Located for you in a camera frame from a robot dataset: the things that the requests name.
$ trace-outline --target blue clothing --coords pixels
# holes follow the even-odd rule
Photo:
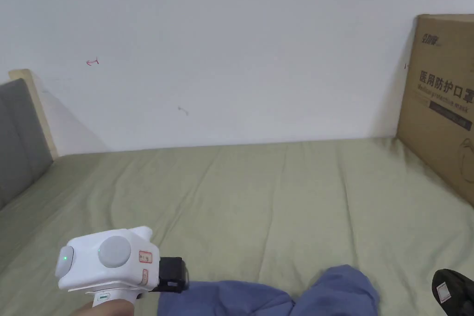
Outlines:
[[[378,303],[369,279],[340,265],[325,271],[297,302],[263,284],[197,281],[182,294],[161,294],[158,316],[377,316]]]

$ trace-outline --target mattress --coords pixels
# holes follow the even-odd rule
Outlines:
[[[59,291],[73,237],[147,225],[191,280],[244,280],[295,299],[351,264],[381,315],[443,315],[440,268],[474,277],[470,205],[397,139],[210,146],[74,155],[0,211],[2,314],[67,315],[92,300]],[[154,315],[157,294],[136,303]]]

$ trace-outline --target sticker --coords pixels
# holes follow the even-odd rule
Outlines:
[[[146,269],[143,269],[142,281],[140,282],[140,285],[146,285],[147,283],[148,283],[148,271]]]
[[[153,254],[150,252],[138,252],[138,260],[140,263],[152,263],[153,262]]]
[[[438,292],[439,302],[443,303],[446,300],[451,299],[451,294],[449,293],[448,286],[446,283],[442,283],[437,286],[436,291]]]

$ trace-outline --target finger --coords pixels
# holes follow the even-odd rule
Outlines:
[[[88,309],[91,309],[92,308],[92,305],[93,305],[93,302],[87,302],[85,305],[83,305],[83,307],[81,307],[80,309],[77,309],[75,312],[73,312],[71,314],[71,316],[77,316],[77,315],[80,315],[81,312],[84,312],[85,310],[88,310]]]
[[[87,312],[87,316],[133,316],[133,303],[123,299],[105,301]]]

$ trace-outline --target black clip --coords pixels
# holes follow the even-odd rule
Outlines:
[[[172,292],[181,294],[188,289],[188,270],[180,257],[160,259],[160,282],[151,292]]]

